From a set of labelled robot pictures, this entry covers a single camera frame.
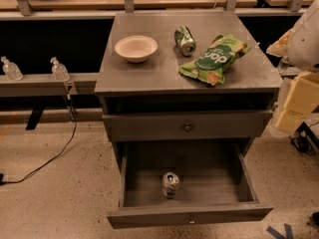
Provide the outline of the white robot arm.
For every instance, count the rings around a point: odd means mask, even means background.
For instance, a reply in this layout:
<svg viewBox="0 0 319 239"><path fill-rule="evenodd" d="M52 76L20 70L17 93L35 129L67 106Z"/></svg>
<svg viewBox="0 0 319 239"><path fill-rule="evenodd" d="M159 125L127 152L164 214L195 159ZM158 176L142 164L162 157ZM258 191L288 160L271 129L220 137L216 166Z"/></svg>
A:
<svg viewBox="0 0 319 239"><path fill-rule="evenodd" d="M286 58L289 65L300 70L280 89L275 122L276 129L293 133L319 106L319 1L315 0L266 53Z"/></svg>

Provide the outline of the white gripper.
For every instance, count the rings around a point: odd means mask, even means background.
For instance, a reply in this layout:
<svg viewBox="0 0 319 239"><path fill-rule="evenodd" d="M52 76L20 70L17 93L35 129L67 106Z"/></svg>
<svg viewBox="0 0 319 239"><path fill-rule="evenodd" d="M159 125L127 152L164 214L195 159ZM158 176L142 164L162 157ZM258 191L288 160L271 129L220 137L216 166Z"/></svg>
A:
<svg viewBox="0 0 319 239"><path fill-rule="evenodd" d="M285 79L279 91L275 128L293 133L319 106L319 75L300 73Z"/></svg>

